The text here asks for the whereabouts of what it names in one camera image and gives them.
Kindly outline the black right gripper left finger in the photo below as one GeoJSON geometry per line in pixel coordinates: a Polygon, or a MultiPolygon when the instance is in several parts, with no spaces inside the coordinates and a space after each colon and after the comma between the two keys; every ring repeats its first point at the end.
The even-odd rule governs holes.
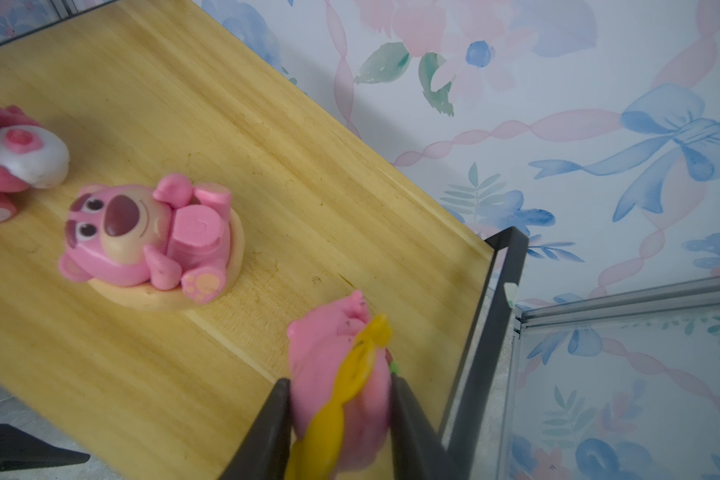
{"type": "Polygon", "coordinates": [[[282,480],[290,455],[290,380],[275,382],[219,480],[282,480]]]}

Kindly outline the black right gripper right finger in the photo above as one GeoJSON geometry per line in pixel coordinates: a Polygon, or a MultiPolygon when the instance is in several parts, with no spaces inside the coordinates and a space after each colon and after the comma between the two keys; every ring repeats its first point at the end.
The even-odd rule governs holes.
{"type": "Polygon", "coordinates": [[[394,478],[455,479],[456,467],[408,382],[395,374],[391,379],[390,433],[394,478]]]}

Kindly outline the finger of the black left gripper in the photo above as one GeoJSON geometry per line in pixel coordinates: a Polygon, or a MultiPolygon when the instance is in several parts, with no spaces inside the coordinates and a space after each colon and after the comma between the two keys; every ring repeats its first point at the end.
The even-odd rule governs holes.
{"type": "Polygon", "coordinates": [[[84,464],[90,455],[55,447],[18,428],[0,424],[0,472],[84,464]]]}

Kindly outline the pink yellow doll toy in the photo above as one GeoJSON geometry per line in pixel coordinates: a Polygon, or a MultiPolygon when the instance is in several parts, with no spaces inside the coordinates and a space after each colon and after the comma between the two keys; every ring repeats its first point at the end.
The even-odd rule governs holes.
{"type": "Polygon", "coordinates": [[[288,479],[333,479],[370,466],[390,425],[386,317],[361,291],[288,325],[290,412],[297,437],[288,479]]]}

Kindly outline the pink pig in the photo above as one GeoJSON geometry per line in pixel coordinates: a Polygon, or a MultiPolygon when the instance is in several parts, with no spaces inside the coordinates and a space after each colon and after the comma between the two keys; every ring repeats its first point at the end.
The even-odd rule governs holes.
{"type": "Polygon", "coordinates": [[[83,187],[64,225],[60,273],[122,306],[184,310],[237,280],[245,237],[231,191],[169,174],[140,184],[83,187]]]}

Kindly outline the pink figure toy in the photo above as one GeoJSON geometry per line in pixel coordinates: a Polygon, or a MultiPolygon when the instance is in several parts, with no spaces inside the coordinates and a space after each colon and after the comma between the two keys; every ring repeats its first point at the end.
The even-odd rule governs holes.
{"type": "Polygon", "coordinates": [[[0,107],[0,223],[17,213],[11,194],[62,184],[69,164],[68,147],[57,135],[17,106],[0,107]]]}

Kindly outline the wooden shelf with black frame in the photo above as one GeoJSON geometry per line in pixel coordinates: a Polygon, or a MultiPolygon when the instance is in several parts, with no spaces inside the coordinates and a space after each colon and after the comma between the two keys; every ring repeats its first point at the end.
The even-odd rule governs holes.
{"type": "Polygon", "coordinates": [[[186,1],[0,50],[0,384],[139,479],[466,479],[528,247],[186,1]]]}

